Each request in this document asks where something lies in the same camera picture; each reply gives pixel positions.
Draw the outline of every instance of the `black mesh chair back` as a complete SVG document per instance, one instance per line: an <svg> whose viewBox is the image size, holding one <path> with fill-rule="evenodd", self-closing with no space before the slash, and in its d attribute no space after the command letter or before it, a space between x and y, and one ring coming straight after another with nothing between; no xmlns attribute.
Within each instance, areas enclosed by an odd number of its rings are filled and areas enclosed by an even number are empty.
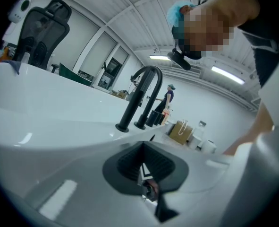
<svg viewBox="0 0 279 227"><path fill-rule="evenodd" d="M69 10L64 5L59 6L58 1L52 1L49 10L34 7L28 12L22 26L14 61L21 61L25 52L28 52L30 53L29 64L47 69L52 52L70 30L65 20L70 18L71 8L67 5Z"/></svg>

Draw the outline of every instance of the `blue hair cap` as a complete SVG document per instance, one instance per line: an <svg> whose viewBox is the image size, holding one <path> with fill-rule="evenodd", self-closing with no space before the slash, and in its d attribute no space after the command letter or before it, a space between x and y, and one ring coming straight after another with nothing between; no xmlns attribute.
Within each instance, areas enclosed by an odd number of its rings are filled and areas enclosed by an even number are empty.
<svg viewBox="0 0 279 227"><path fill-rule="evenodd" d="M178 27L178 22L183 16L179 11L185 5L188 5L192 8L195 7L195 5L190 1L182 0L182 1L175 2L174 5L169 8L167 13L167 21L169 24Z"/></svg>

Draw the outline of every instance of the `black faucet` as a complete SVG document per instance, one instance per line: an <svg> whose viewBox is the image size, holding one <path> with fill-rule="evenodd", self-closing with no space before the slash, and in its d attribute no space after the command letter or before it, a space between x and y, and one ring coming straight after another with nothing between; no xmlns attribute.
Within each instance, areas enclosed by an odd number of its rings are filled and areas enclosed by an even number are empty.
<svg viewBox="0 0 279 227"><path fill-rule="evenodd" d="M155 74L157 73L157 83L152 92L150 100L144 109L144 113L140 116L139 120L134 123L135 126L138 127L139 129L142 129L142 130L145 129L144 124L147 121L149 112L150 112L150 110L154 104L154 101L156 99L156 96L158 95L159 90L162 86L162 72L156 66L142 67L131 77L131 81L136 79L143 72L144 72L144 75L143 75L139 85L137 86L137 89L135 90L135 92L129 102L128 107L126 108L124 115L122 116L120 122L115 125L115 127L119 131L122 131L122 132L129 131L128 126L129 126L143 96L145 95L146 91L148 90L148 87L152 83Z"/></svg>

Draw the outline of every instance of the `white ceiling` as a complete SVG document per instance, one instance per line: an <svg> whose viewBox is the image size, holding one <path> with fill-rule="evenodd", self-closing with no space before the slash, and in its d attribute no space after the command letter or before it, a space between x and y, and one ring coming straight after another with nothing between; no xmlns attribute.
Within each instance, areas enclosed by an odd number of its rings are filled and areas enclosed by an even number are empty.
<svg viewBox="0 0 279 227"><path fill-rule="evenodd" d="M191 71L184 71L171 61L150 59L150 54L166 55L174 47L168 9L178 0L74 0L87 8L110 27L133 50L144 65L156 65L165 76L199 85L234 100L249 111L255 111L260 89L255 72L253 51L240 30L230 35L228 45L212 57L188 60ZM211 71L213 65L245 81L236 82Z"/></svg>

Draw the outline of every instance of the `person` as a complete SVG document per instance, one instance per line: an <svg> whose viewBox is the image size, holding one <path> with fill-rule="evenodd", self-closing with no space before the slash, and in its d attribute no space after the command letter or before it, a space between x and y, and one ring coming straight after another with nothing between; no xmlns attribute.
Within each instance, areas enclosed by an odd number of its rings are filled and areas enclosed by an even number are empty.
<svg viewBox="0 0 279 227"><path fill-rule="evenodd" d="M174 97L175 87L173 84L168 85L168 91L164 95L164 99L156 98L156 101L161 101L161 103L155 108L156 112L162 113L165 108L169 108L169 103L172 102Z"/></svg>
<svg viewBox="0 0 279 227"><path fill-rule="evenodd" d="M179 14L177 26L182 27L172 33L182 51L216 51L238 27L252 46L261 87L278 65L279 0L209 0L197 6L184 5ZM249 131L224 154L234 155L240 144L255 141L272 127L273 121L261 103Z"/></svg>

